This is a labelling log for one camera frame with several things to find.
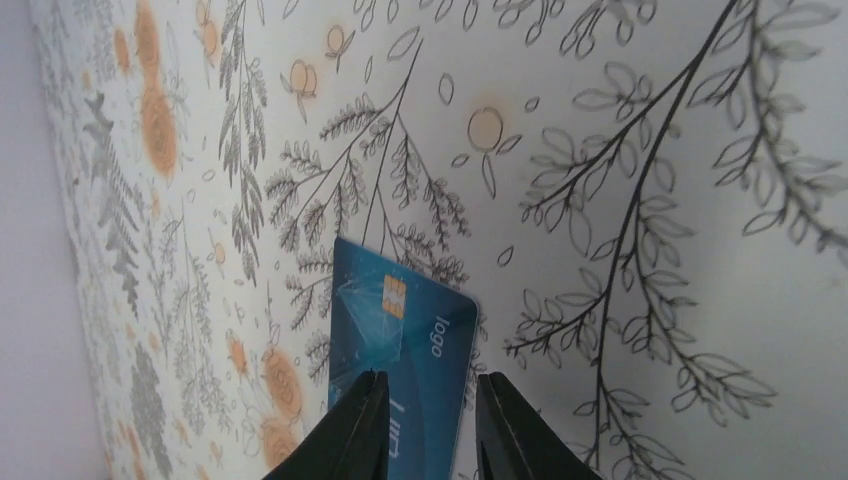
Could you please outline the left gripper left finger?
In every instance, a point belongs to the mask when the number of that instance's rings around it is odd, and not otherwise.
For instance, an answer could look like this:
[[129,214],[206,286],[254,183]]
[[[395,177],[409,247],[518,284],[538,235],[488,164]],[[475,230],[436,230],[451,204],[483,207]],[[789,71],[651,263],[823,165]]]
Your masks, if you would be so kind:
[[389,382],[365,371],[266,480],[386,480]]

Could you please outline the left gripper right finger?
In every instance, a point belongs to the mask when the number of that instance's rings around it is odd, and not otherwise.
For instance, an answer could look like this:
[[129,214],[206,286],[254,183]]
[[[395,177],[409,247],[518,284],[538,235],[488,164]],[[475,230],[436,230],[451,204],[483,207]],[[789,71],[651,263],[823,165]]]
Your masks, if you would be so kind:
[[501,372],[478,376],[475,443],[484,480],[600,480]]

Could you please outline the blue credit card with chip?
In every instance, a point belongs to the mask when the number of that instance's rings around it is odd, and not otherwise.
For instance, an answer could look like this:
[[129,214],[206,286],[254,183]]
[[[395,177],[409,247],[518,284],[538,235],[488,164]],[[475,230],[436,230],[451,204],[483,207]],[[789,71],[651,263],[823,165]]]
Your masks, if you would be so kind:
[[387,372],[389,478],[450,478],[478,317],[456,289],[336,239],[328,404],[360,373]]

